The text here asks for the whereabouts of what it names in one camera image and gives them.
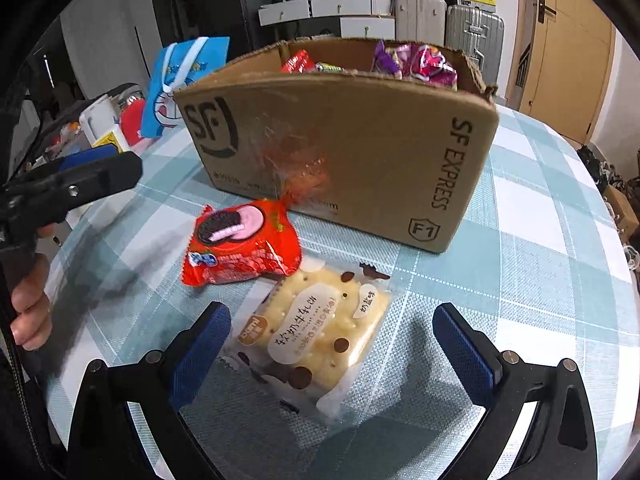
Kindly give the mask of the person's left hand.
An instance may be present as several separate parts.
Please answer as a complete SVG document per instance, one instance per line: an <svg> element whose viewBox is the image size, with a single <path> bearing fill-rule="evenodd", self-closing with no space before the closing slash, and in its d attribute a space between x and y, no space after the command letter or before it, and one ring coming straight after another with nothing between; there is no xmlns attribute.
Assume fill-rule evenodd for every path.
<svg viewBox="0 0 640 480"><path fill-rule="evenodd" d="M26 351L41 348L52 332L51 303L44 292L49 270L48 258L37 252L32 270L12 292L16 318L11 330L15 343Z"/></svg>

